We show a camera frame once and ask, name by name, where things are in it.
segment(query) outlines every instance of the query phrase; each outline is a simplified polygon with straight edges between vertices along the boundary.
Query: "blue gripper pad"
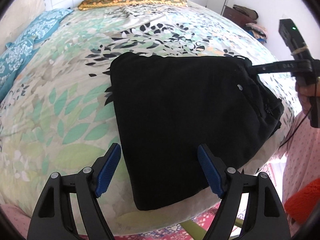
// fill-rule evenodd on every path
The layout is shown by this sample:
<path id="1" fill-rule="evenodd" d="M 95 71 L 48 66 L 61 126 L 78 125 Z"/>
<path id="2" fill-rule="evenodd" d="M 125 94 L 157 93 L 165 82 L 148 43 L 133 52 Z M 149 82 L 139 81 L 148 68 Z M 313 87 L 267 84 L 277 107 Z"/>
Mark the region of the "blue gripper pad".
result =
<path id="1" fill-rule="evenodd" d="M 198 147 L 198 160 L 212 192 L 222 198 L 224 190 L 222 189 L 221 176 L 202 145 Z"/>
<path id="2" fill-rule="evenodd" d="M 120 158 L 121 147 L 117 144 L 97 177 L 97 187 L 95 191 L 97 198 L 101 197 L 101 195 L 107 191 Z"/>

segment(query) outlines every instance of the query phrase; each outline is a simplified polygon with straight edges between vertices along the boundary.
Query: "silver screw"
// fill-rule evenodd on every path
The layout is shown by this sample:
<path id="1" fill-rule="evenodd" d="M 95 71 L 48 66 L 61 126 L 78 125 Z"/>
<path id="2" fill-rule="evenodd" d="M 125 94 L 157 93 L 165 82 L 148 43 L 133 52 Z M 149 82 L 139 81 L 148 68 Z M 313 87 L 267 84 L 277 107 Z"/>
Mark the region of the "silver screw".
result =
<path id="1" fill-rule="evenodd" d="M 266 179 L 268 177 L 268 174 L 266 174 L 265 172 L 261 172 L 260 176 L 263 177 L 264 179 Z"/>
<path id="2" fill-rule="evenodd" d="M 51 174 L 51 178 L 53 178 L 53 179 L 57 178 L 58 176 L 59 176 L 59 173 L 57 173 L 57 172 L 54 172 Z"/>
<path id="3" fill-rule="evenodd" d="M 231 174 L 234 174 L 234 173 L 236 173 L 236 169 L 232 168 L 232 167 L 229 167 L 229 168 L 227 168 L 227 172 L 229 172 Z"/>
<path id="4" fill-rule="evenodd" d="M 85 167 L 82 171 L 83 171 L 83 173 L 89 173 L 89 172 L 91 172 L 91 167 Z"/>

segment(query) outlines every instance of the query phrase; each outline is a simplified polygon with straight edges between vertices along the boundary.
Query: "blue cloth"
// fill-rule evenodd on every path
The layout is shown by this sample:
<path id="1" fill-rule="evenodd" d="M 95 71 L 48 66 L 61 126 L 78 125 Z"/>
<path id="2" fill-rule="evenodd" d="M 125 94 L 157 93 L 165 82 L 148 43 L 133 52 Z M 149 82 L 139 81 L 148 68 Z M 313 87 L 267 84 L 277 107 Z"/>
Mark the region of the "blue cloth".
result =
<path id="1" fill-rule="evenodd" d="M 0 56 L 0 101 L 12 87 L 14 79 L 21 73 L 37 50 L 33 50 L 32 38 L 13 44 Z"/>
<path id="2" fill-rule="evenodd" d="M 71 9 L 53 9 L 43 12 L 30 23 L 14 43 L 16 44 L 27 38 L 33 38 L 34 44 L 44 41 L 58 29 L 60 22 L 73 11 Z M 11 42 L 7 43 L 7 48 L 12 44 Z"/>

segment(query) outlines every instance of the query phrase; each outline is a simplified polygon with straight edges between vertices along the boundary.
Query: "black handheld device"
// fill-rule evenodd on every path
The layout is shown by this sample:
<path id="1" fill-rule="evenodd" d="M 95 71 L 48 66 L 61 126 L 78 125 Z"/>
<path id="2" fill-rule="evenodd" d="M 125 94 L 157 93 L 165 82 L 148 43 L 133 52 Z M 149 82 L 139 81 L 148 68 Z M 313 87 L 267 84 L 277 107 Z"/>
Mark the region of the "black handheld device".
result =
<path id="1" fill-rule="evenodd" d="M 282 19 L 279 34 L 290 49 L 294 60 L 278 61 L 256 65 L 248 69 L 249 74 L 291 72 L 300 87 L 317 84 L 320 76 L 320 60 L 314 59 L 298 28 L 291 19 Z M 311 111 L 308 115 L 310 125 L 320 128 L 320 98 L 310 97 Z"/>

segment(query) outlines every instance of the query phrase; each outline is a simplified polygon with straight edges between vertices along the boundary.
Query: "person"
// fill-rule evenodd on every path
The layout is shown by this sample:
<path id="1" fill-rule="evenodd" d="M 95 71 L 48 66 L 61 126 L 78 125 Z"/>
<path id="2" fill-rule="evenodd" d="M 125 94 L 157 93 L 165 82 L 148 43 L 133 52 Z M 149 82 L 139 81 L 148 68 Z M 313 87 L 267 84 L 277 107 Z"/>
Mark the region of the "person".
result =
<path id="1" fill-rule="evenodd" d="M 315 95 L 315 85 L 299 87 L 296 83 L 296 91 L 302 111 L 295 117 L 284 139 L 284 142 L 289 139 L 288 142 L 277 151 L 278 157 L 287 156 L 282 203 L 292 236 L 320 199 L 320 129 L 311 127 L 306 117 L 311 109 L 309 97 Z M 317 86 L 316 96 L 320 97 L 320 85 Z"/>

